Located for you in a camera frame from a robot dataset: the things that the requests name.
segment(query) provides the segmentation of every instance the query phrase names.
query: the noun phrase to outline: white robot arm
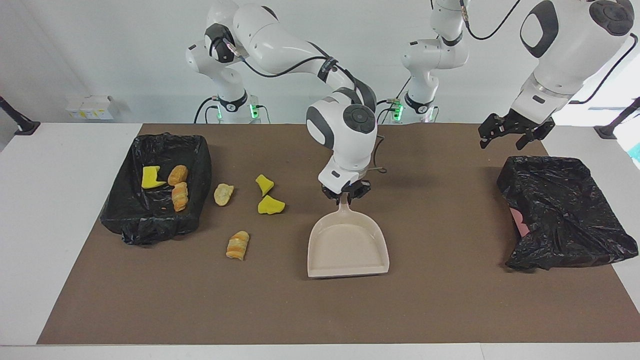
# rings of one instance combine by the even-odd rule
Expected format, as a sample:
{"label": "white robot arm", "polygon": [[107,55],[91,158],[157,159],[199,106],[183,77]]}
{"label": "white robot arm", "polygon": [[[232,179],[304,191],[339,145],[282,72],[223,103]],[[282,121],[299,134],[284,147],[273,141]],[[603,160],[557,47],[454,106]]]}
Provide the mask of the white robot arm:
{"label": "white robot arm", "polygon": [[463,38],[463,19],[460,0],[435,0],[431,12],[431,27],[436,39],[410,42],[402,57],[404,67],[411,72],[406,104],[416,114],[425,114],[438,90],[435,69],[455,69],[467,63],[469,49]]}
{"label": "white robot arm", "polygon": [[536,5],[520,38],[539,59],[538,66],[509,113],[491,114],[480,126],[481,147],[511,133],[524,134],[518,149],[544,139],[555,126],[551,116],[620,50],[633,24],[629,0],[544,0]]}
{"label": "white robot arm", "polygon": [[242,77],[209,56],[205,41],[201,40],[187,50],[187,63],[197,73],[208,76],[218,86],[218,100],[224,111],[224,119],[234,122],[248,117],[246,113],[249,94],[244,89]]}
{"label": "white robot arm", "polygon": [[[231,79],[239,77],[233,72],[217,69],[239,61],[270,78],[289,72],[313,74],[334,89],[307,111],[309,133],[333,151],[318,180],[325,194],[333,199],[343,192],[349,193],[350,199],[363,196],[369,183],[362,178],[378,133],[374,116],[376,96],[371,88],[337,65],[338,61],[318,46],[288,33],[275,13],[265,6],[238,6],[233,0],[214,0],[207,25],[204,51],[218,63],[215,76],[224,81],[222,89],[234,92],[230,98],[239,94],[241,81],[235,83]],[[255,70],[246,62],[249,57],[272,75]]]}

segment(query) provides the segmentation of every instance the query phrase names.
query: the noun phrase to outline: pink object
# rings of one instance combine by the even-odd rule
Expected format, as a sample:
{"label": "pink object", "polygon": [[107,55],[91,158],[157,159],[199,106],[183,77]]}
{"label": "pink object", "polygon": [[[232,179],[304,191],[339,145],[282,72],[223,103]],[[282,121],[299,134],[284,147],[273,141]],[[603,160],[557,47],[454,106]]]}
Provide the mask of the pink object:
{"label": "pink object", "polygon": [[522,218],[521,212],[513,208],[510,208],[510,209],[511,209],[511,216],[513,216],[513,220],[516,221],[516,226],[518,227],[518,231],[520,231],[520,236],[525,236],[526,234],[529,234],[531,230],[529,230],[529,227],[527,226],[527,224],[524,224],[522,222],[523,218]]}

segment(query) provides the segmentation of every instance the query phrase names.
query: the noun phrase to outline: black trash bag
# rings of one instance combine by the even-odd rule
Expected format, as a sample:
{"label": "black trash bag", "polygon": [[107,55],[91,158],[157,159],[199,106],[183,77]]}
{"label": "black trash bag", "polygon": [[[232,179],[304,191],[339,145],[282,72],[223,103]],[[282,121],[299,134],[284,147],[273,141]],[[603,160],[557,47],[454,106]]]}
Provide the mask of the black trash bag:
{"label": "black trash bag", "polygon": [[[173,168],[189,169],[189,203],[176,213],[172,186],[144,190],[142,168],[160,166],[158,180],[166,181]],[[122,234],[129,245],[151,245],[198,229],[200,214],[211,189],[211,157],[204,137],[141,135],[133,140],[129,153],[102,209],[100,221],[111,232]]]}
{"label": "black trash bag", "polygon": [[529,228],[506,262],[510,268],[597,266],[638,255],[636,241],[578,159],[512,156],[498,187]]}

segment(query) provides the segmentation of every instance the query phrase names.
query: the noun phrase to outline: bread piece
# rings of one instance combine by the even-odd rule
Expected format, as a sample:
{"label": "bread piece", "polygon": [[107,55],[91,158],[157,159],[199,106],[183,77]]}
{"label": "bread piece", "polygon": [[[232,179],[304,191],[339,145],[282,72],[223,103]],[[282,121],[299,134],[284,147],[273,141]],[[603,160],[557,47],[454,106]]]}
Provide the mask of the bread piece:
{"label": "bread piece", "polygon": [[244,261],[247,244],[249,244],[249,234],[246,231],[238,231],[229,239],[227,257],[229,259],[240,259]]}
{"label": "bread piece", "polygon": [[167,183],[171,186],[175,186],[178,183],[183,183],[187,181],[187,175],[189,175],[189,169],[187,169],[184,165],[178,165],[173,170],[171,170],[171,174],[169,174],[169,179]]}
{"label": "bread piece", "polygon": [[231,194],[234,193],[234,187],[232,185],[220,184],[213,192],[213,199],[219,206],[227,205],[231,199]]}
{"label": "bread piece", "polygon": [[171,200],[173,201],[173,209],[175,212],[184,210],[189,202],[189,190],[187,183],[177,183],[171,191]]}

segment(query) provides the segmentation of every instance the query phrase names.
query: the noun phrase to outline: dustpan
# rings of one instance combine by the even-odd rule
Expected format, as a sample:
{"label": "dustpan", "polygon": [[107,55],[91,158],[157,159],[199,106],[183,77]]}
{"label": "dustpan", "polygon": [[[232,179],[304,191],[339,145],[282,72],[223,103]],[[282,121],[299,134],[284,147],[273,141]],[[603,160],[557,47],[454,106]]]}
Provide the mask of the dustpan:
{"label": "dustpan", "polygon": [[338,211],[318,220],[309,236],[309,277],[384,274],[389,271],[387,243],[372,218],[349,209],[346,196]]}

